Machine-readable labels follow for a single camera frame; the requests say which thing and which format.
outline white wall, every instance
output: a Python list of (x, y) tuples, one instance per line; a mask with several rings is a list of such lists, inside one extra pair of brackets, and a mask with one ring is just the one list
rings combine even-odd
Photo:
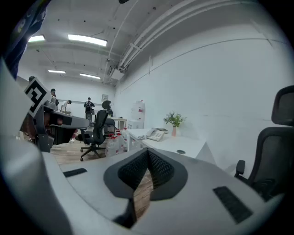
[(294, 84), (294, 57), (286, 43), (259, 5), (201, 13), (167, 31), (133, 61), (116, 87), (114, 114), (129, 119), (132, 103), (144, 100), (145, 128), (171, 130), (163, 118), (179, 112), (187, 117), (180, 126), (183, 136), (205, 137), (227, 172), (245, 160), (249, 176), (257, 136), (273, 126), (275, 94)]
[(94, 110), (103, 109), (101, 107), (102, 94), (108, 95), (108, 100), (114, 101), (113, 87), (87, 79), (57, 76), (57, 78), (47, 78), (45, 87), (48, 90), (52, 88), (56, 90), (56, 97), (60, 103), (59, 109), (63, 100), (71, 100), (72, 104), (68, 105), (67, 110), (69, 109), (71, 114), (77, 117), (85, 117), (84, 103), (88, 97), (95, 104)]
[(29, 50), (24, 52), (19, 62), (17, 75), (27, 81), (30, 76), (37, 77), (42, 83), (46, 79), (45, 70), (39, 66), (38, 58)]
[(19, 76), (17, 76), (17, 84), (20, 86), (22, 90), (25, 90), (28, 86), (29, 82)]

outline telephone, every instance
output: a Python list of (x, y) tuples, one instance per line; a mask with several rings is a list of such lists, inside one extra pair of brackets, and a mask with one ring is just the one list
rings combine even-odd
[(155, 140), (155, 141), (160, 141), (164, 136), (164, 132), (157, 130), (156, 128), (152, 128), (146, 133), (146, 138)]

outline ceiling light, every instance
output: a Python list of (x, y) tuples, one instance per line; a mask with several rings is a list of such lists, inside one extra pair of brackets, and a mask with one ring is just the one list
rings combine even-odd
[(44, 36), (43, 35), (34, 36), (34, 37), (30, 37), (30, 39), (28, 40), (28, 42), (38, 42), (38, 41), (45, 41)]
[(85, 77), (89, 77), (89, 78), (96, 78), (96, 79), (100, 79), (100, 77), (96, 77), (96, 76), (92, 76), (92, 75), (88, 75), (88, 74), (83, 74), (80, 73), (81, 76), (85, 76)]
[(86, 36), (81, 36), (81, 35), (73, 35), (73, 34), (69, 34), (68, 39), (75, 40), (75, 41), (94, 43), (94, 44), (101, 45), (101, 46), (106, 46), (106, 43), (107, 43), (106, 40), (91, 38), (91, 37), (86, 37)]
[(59, 70), (48, 70), (48, 72), (51, 72), (51, 73), (66, 73), (65, 71), (59, 71)]

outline wooden floor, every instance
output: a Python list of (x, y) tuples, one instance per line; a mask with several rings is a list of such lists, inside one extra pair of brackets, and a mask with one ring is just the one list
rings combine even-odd
[[(73, 162), (80, 162), (80, 148), (85, 146), (83, 142), (74, 140), (73, 143), (62, 144), (62, 145), (54, 145), (50, 151), (53, 154), (58, 162), (58, 164), (66, 164)], [(105, 150), (98, 150), (98, 154), (100, 157), (105, 157)], [(84, 161), (91, 161), (94, 159), (98, 159), (98, 157), (93, 153), (89, 153), (85, 155)], [(141, 183), (138, 188), (134, 192), (134, 201), (135, 201), (135, 211), (137, 218), (140, 218), (143, 213), (148, 209), (150, 193), (153, 190), (153, 184), (151, 180), (151, 175), (147, 170), (145, 176), (143, 177)]]

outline plastic bottle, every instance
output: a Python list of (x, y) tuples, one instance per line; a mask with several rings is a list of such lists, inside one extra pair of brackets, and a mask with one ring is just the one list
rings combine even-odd
[(119, 144), (119, 153), (123, 153), (124, 152), (124, 138), (122, 137), (121, 133), (117, 134), (117, 141)]
[(105, 156), (106, 157), (110, 157), (113, 155), (113, 145), (114, 145), (114, 136), (110, 136), (110, 138), (108, 139), (107, 141), (107, 144), (106, 144), (106, 148), (105, 148)]
[(141, 148), (140, 142), (133, 140), (133, 149), (139, 149), (139, 148)]
[(124, 152), (127, 152), (128, 150), (128, 145), (127, 145), (127, 127), (124, 127), (124, 129), (122, 130), (121, 134), (122, 134), (122, 137), (124, 139)]
[(118, 141), (118, 137), (115, 136), (114, 137), (114, 155), (119, 154), (119, 141)]
[(120, 130), (115, 131), (115, 136), (118, 136), (118, 133), (120, 133)]
[(111, 136), (106, 144), (105, 155), (107, 157), (111, 157), (119, 153), (119, 145), (116, 138), (117, 137), (115, 136)]

